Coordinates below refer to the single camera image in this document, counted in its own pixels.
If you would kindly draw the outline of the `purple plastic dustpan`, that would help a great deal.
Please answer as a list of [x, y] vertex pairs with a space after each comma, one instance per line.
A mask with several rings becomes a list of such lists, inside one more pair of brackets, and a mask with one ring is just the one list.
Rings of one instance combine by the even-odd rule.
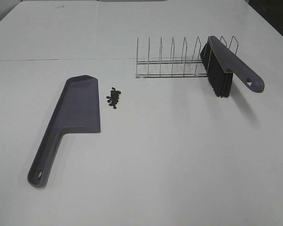
[[89, 75], [67, 79], [27, 174], [28, 183], [36, 188], [46, 186], [65, 134], [100, 130], [98, 79]]

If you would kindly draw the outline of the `pile of coffee beans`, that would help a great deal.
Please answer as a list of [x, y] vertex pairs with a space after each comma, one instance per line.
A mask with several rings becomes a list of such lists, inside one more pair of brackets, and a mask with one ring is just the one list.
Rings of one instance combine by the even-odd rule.
[[119, 102], [120, 95], [121, 95], [121, 91], [112, 87], [110, 91], [110, 95], [106, 96], [108, 105], [111, 106], [113, 109], [117, 108], [117, 103]]

